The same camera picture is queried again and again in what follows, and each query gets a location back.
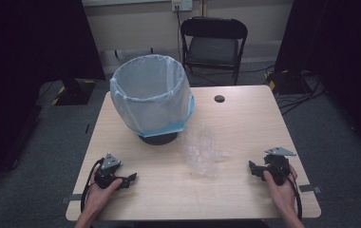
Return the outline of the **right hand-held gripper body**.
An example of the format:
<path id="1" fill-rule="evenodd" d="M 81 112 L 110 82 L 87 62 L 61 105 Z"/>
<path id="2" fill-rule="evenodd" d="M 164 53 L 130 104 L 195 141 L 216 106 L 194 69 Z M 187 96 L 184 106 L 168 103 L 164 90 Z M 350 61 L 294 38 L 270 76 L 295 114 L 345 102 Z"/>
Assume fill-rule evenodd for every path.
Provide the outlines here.
<path id="1" fill-rule="evenodd" d="M 265 150 L 264 161 L 267 170 L 272 174 L 276 185 L 282 185 L 291 174 L 289 160 L 287 156 L 295 156 L 296 153 L 281 146 Z"/>

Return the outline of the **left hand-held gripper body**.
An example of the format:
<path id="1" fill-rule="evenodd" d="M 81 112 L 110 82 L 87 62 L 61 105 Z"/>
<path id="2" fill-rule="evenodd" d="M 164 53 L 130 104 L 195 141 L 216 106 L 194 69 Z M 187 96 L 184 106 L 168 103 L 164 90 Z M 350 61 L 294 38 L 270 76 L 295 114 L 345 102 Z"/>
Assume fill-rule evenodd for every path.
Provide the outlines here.
<path id="1" fill-rule="evenodd" d="M 114 180 L 116 171 L 121 166 L 121 161 L 112 154 L 107 153 L 104 158 L 98 161 L 99 167 L 94 175 L 95 183 L 102 189 L 106 189 Z"/>

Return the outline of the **clear plastic wrap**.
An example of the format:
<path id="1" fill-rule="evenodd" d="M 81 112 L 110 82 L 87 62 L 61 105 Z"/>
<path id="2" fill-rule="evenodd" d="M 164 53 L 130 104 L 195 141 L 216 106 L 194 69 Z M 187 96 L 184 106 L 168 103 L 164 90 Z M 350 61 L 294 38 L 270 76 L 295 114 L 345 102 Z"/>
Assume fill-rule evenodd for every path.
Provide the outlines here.
<path id="1" fill-rule="evenodd" d="M 218 175 L 219 163 L 227 160 L 228 153 L 216 146 L 210 127 L 189 125 L 181 132 L 180 142 L 185 161 L 195 173 L 210 179 Z"/>

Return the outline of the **trash bin with plastic liner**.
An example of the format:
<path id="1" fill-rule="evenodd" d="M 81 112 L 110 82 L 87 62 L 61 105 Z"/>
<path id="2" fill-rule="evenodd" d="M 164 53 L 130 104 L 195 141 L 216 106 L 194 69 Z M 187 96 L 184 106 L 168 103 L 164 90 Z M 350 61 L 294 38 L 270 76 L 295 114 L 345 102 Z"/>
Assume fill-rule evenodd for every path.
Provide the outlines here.
<path id="1" fill-rule="evenodd" d="M 181 132 L 195 108 L 182 64 L 158 54 L 120 66 L 110 79 L 110 95 L 124 123 L 142 137 Z"/>

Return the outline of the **person's left hand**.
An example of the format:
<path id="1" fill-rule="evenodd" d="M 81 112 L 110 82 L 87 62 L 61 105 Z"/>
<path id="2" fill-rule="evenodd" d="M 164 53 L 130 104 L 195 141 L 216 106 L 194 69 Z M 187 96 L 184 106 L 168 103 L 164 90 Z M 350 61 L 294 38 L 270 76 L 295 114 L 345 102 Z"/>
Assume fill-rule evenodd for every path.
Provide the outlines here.
<path id="1" fill-rule="evenodd" d="M 92 185 L 86 196 L 85 208 L 83 213 L 90 218 L 96 218 L 105 208 L 111 195 L 121 185 L 121 179 L 114 180 L 106 189 L 101 189 L 98 185 Z"/>

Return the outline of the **person's right hand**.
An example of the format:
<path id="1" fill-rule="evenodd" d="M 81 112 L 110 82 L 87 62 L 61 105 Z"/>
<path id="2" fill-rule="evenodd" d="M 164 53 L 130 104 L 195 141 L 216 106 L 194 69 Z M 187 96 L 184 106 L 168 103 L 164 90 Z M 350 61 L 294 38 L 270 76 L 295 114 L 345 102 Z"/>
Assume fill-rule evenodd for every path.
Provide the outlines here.
<path id="1" fill-rule="evenodd" d="M 276 185 L 269 171 L 264 171 L 263 175 L 268 184 L 272 201 L 279 214 L 281 216 L 294 215 L 295 188 L 287 180 L 282 185 Z"/>

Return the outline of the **grey table edge clip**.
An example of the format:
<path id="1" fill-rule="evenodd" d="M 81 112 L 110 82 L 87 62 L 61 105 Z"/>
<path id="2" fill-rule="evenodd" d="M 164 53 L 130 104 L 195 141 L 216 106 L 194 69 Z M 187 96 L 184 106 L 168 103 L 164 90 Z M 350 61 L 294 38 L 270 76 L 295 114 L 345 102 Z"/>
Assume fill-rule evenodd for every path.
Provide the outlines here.
<path id="1" fill-rule="evenodd" d="M 67 197 L 62 197 L 61 198 L 61 203 L 62 204 L 69 204 L 71 201 L 74 201 L 74 200 L 79 200 L 81 201 L 82 200 L 82 194 L 71 194 Z"/>
<path id="2" fill-rule="evenodd" d="M 299 185 L 298 187 L 301 192 L 314 192 L 315 194 L 320 194 L 322 192 L 320 186 L 313 186 L 311 184 Z"/>

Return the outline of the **black stand base striped tape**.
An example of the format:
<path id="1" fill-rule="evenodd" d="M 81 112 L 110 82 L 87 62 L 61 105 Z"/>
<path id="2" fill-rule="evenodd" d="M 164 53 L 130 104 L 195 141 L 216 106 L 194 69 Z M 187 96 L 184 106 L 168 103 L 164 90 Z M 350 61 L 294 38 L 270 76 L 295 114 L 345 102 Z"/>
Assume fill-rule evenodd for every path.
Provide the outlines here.
<path id="1" fill-rule="evenodd" d="M 87 105 L 97 82 L 88 79 L 63 80 L 64 86 L 52 101 L 53 105 Z"/>
<path id="2" fill-rule="evenodd" d="M 288 70 L 266 71 L 264 76 L 265 84 L 270 87 L 274 95 L 314 94 L 319 86 L 319 81 L 310 85 L 312 73 L 295 74 Z"/>

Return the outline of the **black folding chair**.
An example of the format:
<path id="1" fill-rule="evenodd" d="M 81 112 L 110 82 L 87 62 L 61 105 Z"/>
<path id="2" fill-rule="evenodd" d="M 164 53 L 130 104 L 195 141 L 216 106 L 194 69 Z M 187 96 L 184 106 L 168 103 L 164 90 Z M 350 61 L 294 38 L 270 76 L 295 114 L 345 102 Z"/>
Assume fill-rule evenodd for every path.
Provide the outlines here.
<path id="1" fill-rule="evenodd" d="M 184 67 L 232 70 L 238 75 L 247 27 L 237 19 L 196 16 L 180 25 L 181 62 Z"/>

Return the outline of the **dark curtain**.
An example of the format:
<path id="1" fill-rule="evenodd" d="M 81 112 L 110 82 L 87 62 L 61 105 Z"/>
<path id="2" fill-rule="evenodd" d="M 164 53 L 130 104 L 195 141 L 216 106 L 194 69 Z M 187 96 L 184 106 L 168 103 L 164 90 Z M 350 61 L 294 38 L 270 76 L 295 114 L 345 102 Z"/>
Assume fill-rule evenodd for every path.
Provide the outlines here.
<path id="1" fill-rule="evenodd" d="M 361 134 L 361 0 L 294 0 L 275 70 L 321 75 Z"/>
<path id="2" fill-rule="evenodd" d="M 50 81 L 105 77 L 82 0 L 0 0 L 0 168 Z"/>

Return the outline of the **white wall outlet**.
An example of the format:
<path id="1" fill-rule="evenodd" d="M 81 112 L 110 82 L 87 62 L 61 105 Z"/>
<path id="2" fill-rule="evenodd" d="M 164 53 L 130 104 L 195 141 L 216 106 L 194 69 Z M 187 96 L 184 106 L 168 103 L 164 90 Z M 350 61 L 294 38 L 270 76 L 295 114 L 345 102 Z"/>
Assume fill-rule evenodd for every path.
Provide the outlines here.
<path id="1" fill-rule="evenodd" d="M 171 0 L 172 11 L 191 11 L 193 9 L 193 0 Z"/>

